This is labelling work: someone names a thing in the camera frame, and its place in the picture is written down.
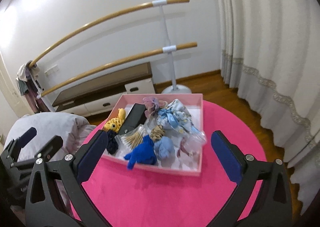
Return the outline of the beige scrunchie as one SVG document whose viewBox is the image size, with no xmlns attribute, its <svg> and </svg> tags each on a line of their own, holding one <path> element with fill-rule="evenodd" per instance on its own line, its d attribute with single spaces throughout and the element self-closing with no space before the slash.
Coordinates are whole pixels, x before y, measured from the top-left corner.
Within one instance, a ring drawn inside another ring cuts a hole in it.
<svg viewBox="0 0 320 227">
<path fill-rule="evenodd" d="M 163 130 L 163 126 L 161 125 L 156 125 L 149 134 L 154 143 L 159 141 L 164 135 L 165 131 Z"/>
</svg>

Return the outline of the black leather case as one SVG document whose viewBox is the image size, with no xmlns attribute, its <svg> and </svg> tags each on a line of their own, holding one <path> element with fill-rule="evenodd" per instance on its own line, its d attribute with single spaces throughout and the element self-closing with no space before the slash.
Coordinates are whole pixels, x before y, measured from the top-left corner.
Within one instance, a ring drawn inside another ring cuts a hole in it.
<svg viewBox="0 0 320 227">
<path fill-rule="evenodd" d="M 124 135 L 130 131 L 133 131 L 140 124 L 144 124 L 146 121 L 145 111 L 145 105 L 135 103 L 120 127 L 118 134 Z"/>
</svg>

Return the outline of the bag of cotton swabs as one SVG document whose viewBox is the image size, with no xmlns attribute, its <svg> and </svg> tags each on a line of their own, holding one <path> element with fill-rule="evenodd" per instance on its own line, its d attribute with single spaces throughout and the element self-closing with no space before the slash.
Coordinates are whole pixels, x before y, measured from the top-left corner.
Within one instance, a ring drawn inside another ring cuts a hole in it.
<svg viewBox="0 0 320 227">
<path fill-rule="evenodd" d="M 118 143 L 118 151 L 132 151 L 143 142 L 143 137 L 148 134 L 146 127 L 140 124 L 135 129 L 124 134 L 118 134 L 115 140 Z"/>
</svg>

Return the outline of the clothes hanging on barre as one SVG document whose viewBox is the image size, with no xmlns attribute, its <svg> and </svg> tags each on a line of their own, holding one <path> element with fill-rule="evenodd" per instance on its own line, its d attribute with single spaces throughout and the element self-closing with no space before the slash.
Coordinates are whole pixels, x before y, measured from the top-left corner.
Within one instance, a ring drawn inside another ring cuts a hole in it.
<svg viewBox="0 0 320 227">
<path fill-rule="evenodd" d="M 16 84 L 20 95 L 23 96 L 29 104 L 33 113 L 49 112 L 48 106 L 38 98 L 40 84 L 37 81 L 40 73 L 39 67 L 34 64 L 29 66 L 32 61 L 23 64 L 17 72 Z"/>
</svg>

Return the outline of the purple fabric scrunchie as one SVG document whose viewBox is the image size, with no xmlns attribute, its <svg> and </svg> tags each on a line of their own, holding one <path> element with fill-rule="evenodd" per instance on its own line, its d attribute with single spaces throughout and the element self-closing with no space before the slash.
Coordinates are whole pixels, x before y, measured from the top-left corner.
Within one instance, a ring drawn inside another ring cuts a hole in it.
<svg viewBox="0 0 320 227">
<path fill-rule="evenodd" d="M 159 100 L 156 97 L 144 97 L 143 104 L 146 108 L 144 111 L 146 118 L 150 119 L 151 117 L 155 117 L 158 114 L 160 109 L 166 108 L 168 102 L 164 100 Z"/>
</svg>

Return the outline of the pink round table cover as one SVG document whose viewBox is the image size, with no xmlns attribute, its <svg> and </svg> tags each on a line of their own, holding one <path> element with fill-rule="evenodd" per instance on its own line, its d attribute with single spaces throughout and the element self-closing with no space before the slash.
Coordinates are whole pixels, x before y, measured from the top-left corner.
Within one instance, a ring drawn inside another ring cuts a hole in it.
<svg viewBox="0 0 320 227">
<path fill-rule="evenodd" d="M 113 226 L 206 226 L 235 184 L 207 144 L 199 176 L 128 170 L 101 159 L 83 187 Z"/>
</svg>

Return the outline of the dark navy scrunchie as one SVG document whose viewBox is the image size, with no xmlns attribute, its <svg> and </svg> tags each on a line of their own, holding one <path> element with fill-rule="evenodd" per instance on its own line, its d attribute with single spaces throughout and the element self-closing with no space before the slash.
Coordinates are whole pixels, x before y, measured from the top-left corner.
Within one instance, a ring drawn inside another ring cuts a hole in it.
<svg viewBox="0 0 320 227">
<path fill-rule="evenodd" d="M 106 149 L 107 149 L 107 152 L 111 155 L 114 155 L 119 148 L 119 145 L 116 141 L 116 136 L 117 136 L 117 133 L 115 131 L 113 130 L 107 131 L 108 142 L 107 142 Z"/>
</svg>

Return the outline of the wooden ballet bar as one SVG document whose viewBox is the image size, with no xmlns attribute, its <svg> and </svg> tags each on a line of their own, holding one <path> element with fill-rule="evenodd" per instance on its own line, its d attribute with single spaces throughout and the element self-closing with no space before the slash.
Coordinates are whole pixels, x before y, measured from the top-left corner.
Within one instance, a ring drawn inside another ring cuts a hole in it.
<svg viewBox="0 0 320 227">
<path fill-rule="evenodd" d="M 184 43 L 184 44 L 179 44 L 179 45 L 175 45 L 177 47 L 177 51 L 179 50 L 184 50 L 184 49 L 191 49 L 191 48 L 196 48 L 197 47 L 197 42 L 189 42 L 189 43 Z M 123 65 L 123 64 L 126 64 L 126 63 L 129 63 L 129 62 L 132 62 L 132 61 L 136 61 L 136 60 L 140 60 L 140 59 L 144 59 L 144 58 L 149 58 L 149 57 L 153 57 L 153 56 L 156 56 L 156 55 L 161 55 L 161 54 L 164 54 L 164 51 L 163 51 L 163 48 L 161 49 L 156 49 L 156 50 L 152 50 L 152 51 L 147 51 L 147 52 L 143 52 L 141 54 L 136 54 L 136 55 L 132 55 L 132 56 L 129 56 L 129 57 L 126 57 L 126 58 L 121 58 L 121 59 L 118 59 L 118 60 L 115 60 L 113 62 L 110 62 L 110 63 L 107 63 L 107 64 L 104 64 L 104 65 L 101 65 L 99 67 L 96 67 L 96 68 L 93 68 L 91 70 L 88 70 L 86 72 L 83 72 L 75 77 L 72 77 L 68 80 L 65 80 L 63 81 L 62 83 L 59 83 L 57 85 L 55 85 L 54 87 L 51 87 L 50 89 L 48 90 L 45 90 L 43 91 L 42 93 L 40 93 L 38 95 L 38 98 L 42 98 L 58 89 L 61 89 L 62 87 L 64 86 L 67 86 L 71 83 L 74 83 L 76 81 L 79 81 L 83 78 L 86 78 L 88 76 L 91 76 L 93 74 L 96 74 L 98 72 L 102 72 L 104 70 L 107 70 L 109 68 L 113 68 L 113 67 L 116 67 L 116 66 L 119 66 L 119 65 Z"/>
<path fill-rule="evenodd" d="M 53 45 L 51 45 L 48 48 L 46 48 L 39 56 L 37 56 L 29 64 L 29 67 L 33 67 L 34 65 L 36 65 L 36 63 L 40 59 L 42 59 L 49 52 L 51 52 L 52 50 L 54 50 L 55 48 L 60 46 L 62 43 L 66 42 L 67 40 L 71 39 L 72 37 L 78 35 L 79 33 L 84 32 L 84 31 L 92 28 L 93 26 L 99 25 L 99 24 L 101 24 L 103 22 L 106 22 L 108 20 L 117 18 L 117 17 L 122 16 L 122 15 L 126 15 L 128 13 L 133 13 L 133 12 L 136 12 L 136 11 L 145 10 L 145 9 L 149 9 L 149 8 L 153 8 L 153 7 L 160 7 L 160 6 L 164 6 L 164 5 L 181 4 L 181 3 L 189 3 L 189 2 L 190 2 L 190 0 L 153 0 L 151 2 L 138 4 L 138 5 L 135 5 L 133 7 L 128 7 L 126 9 L 122 9 L 120 11 L 116 11 L 116 12 L 111 13 L 109 15 L 103 16 L 103 17 L 101 17 L 99 19 L 96 19 L 96 20 L 94 20 L 92 22 L 86 23 L 82 27 L 80 27 L 80 28 L 76 29 L 75 31 L 69 33 L 68 35 L 64 36 L 59 41 L 54 43 Z"/>
</svg>

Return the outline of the royal blue knitted cloth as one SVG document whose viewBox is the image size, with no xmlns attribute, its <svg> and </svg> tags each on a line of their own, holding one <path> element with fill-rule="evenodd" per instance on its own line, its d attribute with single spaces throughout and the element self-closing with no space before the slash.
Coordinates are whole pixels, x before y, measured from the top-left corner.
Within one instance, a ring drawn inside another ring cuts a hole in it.
<svg viewBox="0 0 320 227">
<path fill-rule="evenodd" d="M 143 137 L 143 142 L 136 146 L 124 159 L 128 161 L 127 169 L 132 170 L 136 163 L 155 165 L 157 157 L 154 151 L 155 143 L 149 135 Z"/>
</svg>

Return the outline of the light blue towel cloth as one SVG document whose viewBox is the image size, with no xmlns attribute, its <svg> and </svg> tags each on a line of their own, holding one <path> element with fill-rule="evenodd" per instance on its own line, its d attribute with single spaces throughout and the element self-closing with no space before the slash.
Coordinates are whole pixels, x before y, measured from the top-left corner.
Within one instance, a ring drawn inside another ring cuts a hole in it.
<svg viewBox="0 0 320 227">
<path fill-rule="evenodd" d="M 174 143 L 166 136 L 163 136 L 159 141 L 155 142 L 154 149 L 160 160 L 172 157 L 175 153 Z"/>
</svg>

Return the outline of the clear bag with hair tie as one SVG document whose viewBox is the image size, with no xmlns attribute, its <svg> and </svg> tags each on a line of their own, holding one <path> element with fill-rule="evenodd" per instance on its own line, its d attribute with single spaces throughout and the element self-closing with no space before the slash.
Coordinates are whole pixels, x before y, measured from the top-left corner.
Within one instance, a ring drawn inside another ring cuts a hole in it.
<svg viewBox="0 0 320 227">
<path fill-rule="evenodd" d="M 187 130 L 187 133 L 183 135 L 183 138 L 180 141 L 177 157 L 181 158 L 182 154 L 191 158 L 195 157 L 200 153 L 206 142 L 207 137 L 205 133 L 198 130 L 195 126 L 191 126 L 190 130 Z"/>
</svg>

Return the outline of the white wall socket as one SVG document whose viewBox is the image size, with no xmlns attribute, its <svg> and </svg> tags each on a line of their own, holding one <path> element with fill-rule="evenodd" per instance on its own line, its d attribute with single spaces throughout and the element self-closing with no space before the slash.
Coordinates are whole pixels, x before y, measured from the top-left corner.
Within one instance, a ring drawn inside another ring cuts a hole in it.
<svg viewBox="0 0 320 227">
<path fill-rule="evenodd" d="M 51 74 L 54 74 L 59 71 L 59 66 L 58 65 L 53 65 L 52 67 L 48 68 L 44 74 L 46 77 L 49 77 Z"/>
</svg>

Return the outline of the white printed cloth blue bow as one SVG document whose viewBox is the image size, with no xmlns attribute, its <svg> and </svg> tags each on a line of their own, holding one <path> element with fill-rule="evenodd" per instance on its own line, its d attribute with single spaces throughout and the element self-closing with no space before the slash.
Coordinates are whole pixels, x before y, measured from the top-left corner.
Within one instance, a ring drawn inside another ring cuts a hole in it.
<svg viewBox="0 0 320 227">
<path fill-rule="evenodd" d="M 158 110 L 157 124 L 165 130 L 175 130 L 178 133 L 200 133 L 194 126 L 191 114 L 185 105 L 175 99 L 165 108 Z"/>
</svg>

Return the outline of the lower wooden ballet bar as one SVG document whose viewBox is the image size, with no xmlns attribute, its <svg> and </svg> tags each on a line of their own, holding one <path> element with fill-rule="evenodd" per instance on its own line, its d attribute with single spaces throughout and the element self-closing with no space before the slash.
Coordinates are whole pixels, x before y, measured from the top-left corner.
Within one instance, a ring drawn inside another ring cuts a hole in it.
<svg viewBox="0 0 320 227">
<path fill-rule="evenodd" d="M 191 48 L 196 48 L 197 47 L 197 42 L 189 42 L 189 43 L 184 43 L 184 44 L 179 44 L 179 45 L 175 45 L 177 47 L 177 51 L 179 50 L 184 50 L 184 49 L 191 49 Z M 38 98 L 42 98 L 58 89 L 61 89 L 62 87 L 64 86 L 67 86 L 71 83 L 74 83 L 76 81 L 79 81 L 83 78 L 86 78 L 88 76 L 91 76 L 93 74 L 96 74 L 98 72 L 102 72 L 104 70 L 107 70 L 109 68 L 113 68 L 113 67 L 116 67 L 116 66 L 119 66 L 119 65 L 123 65 L 123 64 L 126 64 L 126 63 L 129 63 L 129 62 L 132 62 L 132 61 L 136 61 L 136 60 L 140 60 L 140 59 L 144 59 L 144 58 L 149 58 L 149 57 L 153 57 L 153 56 L 156 56 L 156 55 L 161 55 L 161 54 L 164 54 L 164 51 L 163 51 L 163 48 L 161 49 L 156 49 L 156 50 L 152 50 L 152 51 L 147 51 L 147 52 L 143 52 L 141 54 L 136 54 L 136 55 L 132 55 L 132 56 L 129 56 L 129 57 L 126 57 L 126 58 L 121 58 L 121 59 L 118 59 L 118 60 L 115 60 L 113 62 L 110 62 L 110 63 L 107 63 L 107 64 L 104 64 L 104 65 L 101 65 L 99 67 L 96 67 L 96 68 L 93 68 L 91 70 L 88 70 L 86 72 L 83 72 L 75 77 L 72 77 L 68 80 L 65 80 L 63 81 L 62 83 L 59 83 L 57 85 L 55 85 L 54 87 L 51 87 L 50 89 L 48 90 L 45 90 L 43 91 L 42 93 L 40 93 L 38 95 Z"/>
</svg>

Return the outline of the yellow crochet toy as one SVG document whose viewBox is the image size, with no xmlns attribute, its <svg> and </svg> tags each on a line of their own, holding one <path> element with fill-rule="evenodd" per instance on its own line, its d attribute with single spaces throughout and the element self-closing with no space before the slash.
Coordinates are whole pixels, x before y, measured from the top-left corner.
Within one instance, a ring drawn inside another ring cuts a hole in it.
<svg viewBox="0 0 320 227">
<path fill-rule="evenodd" d="M 103 130 L 108 132 L 112 130 L 116 133 L 120 130 L 126 118 L 126 111 L 123 108 L 118 109 L 118 115 L 104 124 Z"/>
</svg>

